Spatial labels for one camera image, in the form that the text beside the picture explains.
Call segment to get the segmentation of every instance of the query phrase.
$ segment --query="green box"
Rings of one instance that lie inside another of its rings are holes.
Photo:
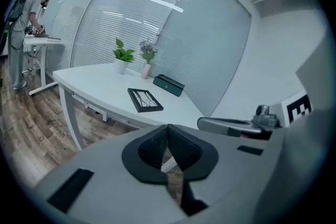
[[[163,75],[159,74],[157,77],[154,78],[153,84],[156,86],[162,88],[163,90],[166,90],[167,92],[172,93],[173,95],[180,96],[184,85],[181,83],[178,83],[177,81]]]

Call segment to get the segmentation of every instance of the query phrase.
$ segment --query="pink vase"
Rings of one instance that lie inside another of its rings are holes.
[[[146,65],[143,67],[142,72],[141,72],[141,77],[143,79],[147,79],[149,75],[149,71],[151,70],[151,65],[146,63]]]

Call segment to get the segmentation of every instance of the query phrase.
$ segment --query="framed picture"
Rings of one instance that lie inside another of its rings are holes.
[[[148,90],[128,88],[127,91],[139,113],[163,110],[163,106],[160,105]]]

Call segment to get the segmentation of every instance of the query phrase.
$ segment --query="vase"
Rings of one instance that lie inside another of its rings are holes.
[[[125,61],[122,61],[120,59],[116,59],[114,61],[114,71],[115,71],[115,73],[124,74],[128,64],[129,64],[129,62],[125,62]]]
[[[143,79],[147,79],[149,75],[149,71],[151,70],[151,65],[146,63],[146,65],[143,67],[142,72],[141,72],[141,77]]]

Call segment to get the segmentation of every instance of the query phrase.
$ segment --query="white desk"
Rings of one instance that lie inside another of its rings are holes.
[[[142,79],[138,72],[127,69],[125,74],[116,74],[112,63],[75,67],[53,72],[59,83],[63,112],[70,134],[77,147],[84,147],[80,137],[74,110],[72,92],[84,101],[103,111],[116,113],[150,125],[180,124],[197,129],[197,120],[203,117],[185,92],[177,97],[153,84],[153,79]],[[163,111],[138,113],[127,89],[149,90],[164,107]],[[176,162],[171,158],[162,170],[169,170]]]
[[[46,51],[47,46],[62,46],[62,42],[49,42],[47,41],[48,38],[45,37],[34,37],[34,36],[26,36],[24,39],[24,44],[26,46],[30,46],[30,55],[33,55],[34,47],[41,48],[41,63],[40,63],[40,70],[41,70],[41,87],[29,92],[29,95],[33,95],[40,91],[43,91],[49,87],[52,87],[57,84],[57,82],[52,82],[50,84],[46,84]]]

